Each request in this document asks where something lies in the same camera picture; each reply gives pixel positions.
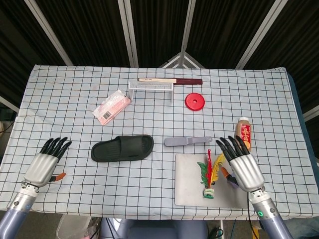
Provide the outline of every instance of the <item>table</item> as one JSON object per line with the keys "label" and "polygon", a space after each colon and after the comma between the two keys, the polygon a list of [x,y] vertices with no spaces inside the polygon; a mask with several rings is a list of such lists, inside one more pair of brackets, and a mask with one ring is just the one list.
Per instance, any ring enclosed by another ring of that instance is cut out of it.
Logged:
{"label": "table", "polygon": [[[175,86],[169,93],[137,92],[113,121],[101,126],[92,111],[108,95],[127,91],[137,77],[202,78],[203,85]],[[204,96],[203,110],[184,106],[187,94]],[[252,154],[266,189],[283,218],[319,215],[319,196],[304,136],[284,68],[263,71],[35,66],[0,168],[0,209],[20,188],[29,164],[46,140],[69,137],[73,143],[56,167],[67,176],[40,189],[32,209],[38,212],[127,219],[243,219],[231,208],[174,204],[174,156],[221,151],[215,142],[165,147],[170,136],[234,134],[241,116],[253,124]],[[152,135],[151,155],[141,161],[97,163],[94,144],[118,135]],[[252,218],[256,214],[251,207]]]}

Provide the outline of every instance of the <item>white wire rack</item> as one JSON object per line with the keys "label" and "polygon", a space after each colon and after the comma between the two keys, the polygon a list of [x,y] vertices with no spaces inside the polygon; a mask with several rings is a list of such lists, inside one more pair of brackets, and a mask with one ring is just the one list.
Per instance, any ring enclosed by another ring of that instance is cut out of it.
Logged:
{"label": "white wire rack", "polygon": [[133,101],[134,92],[141,91],[164,91],[171,92],[171,101],[174,99],[174,84],[165,82],[142,82],[142,81],[130,81],[129,82],[129,97]]}

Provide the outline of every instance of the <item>red lid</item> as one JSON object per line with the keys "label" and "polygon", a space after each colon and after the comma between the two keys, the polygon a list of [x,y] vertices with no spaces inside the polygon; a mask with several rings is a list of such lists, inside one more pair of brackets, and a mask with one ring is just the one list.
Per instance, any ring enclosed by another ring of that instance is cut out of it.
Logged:
{"label": "red lid", "polygon": [[186,96],[185,104],[190,110],[199,111],[204,107],[205,99],[201,94],[190,93],[188,96]]}

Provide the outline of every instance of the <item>plastic bottle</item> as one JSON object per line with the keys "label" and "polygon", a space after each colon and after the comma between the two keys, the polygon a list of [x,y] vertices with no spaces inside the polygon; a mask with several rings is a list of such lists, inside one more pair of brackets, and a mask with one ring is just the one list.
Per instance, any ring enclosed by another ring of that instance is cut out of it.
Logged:
{"label": "plastic bottle", "polygon": [[249,152],[251,151],[251,132],[252,126],[249,123],[249,119],[247,117],[240,117],[236,127],[236,135],[241,137]]}

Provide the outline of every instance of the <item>gray cutting board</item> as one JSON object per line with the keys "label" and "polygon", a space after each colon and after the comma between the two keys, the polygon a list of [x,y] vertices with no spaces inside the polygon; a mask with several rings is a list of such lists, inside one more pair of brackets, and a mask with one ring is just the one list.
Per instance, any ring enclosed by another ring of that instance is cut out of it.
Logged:
{"label": "gray cutting board", "polygon": [[[197,162],[204,163],[206,155],[177,154],[175,157],[175,204],[179,206],[200,206],[213,208],[247,209],[247,193],[233,188],[219,171],[214,188],[214,199],[203,197],[205,186],[201,184],[201,172]],[[217,155],[212,155],[214,162]],[[227,161],[223,167],[232,170]]]}

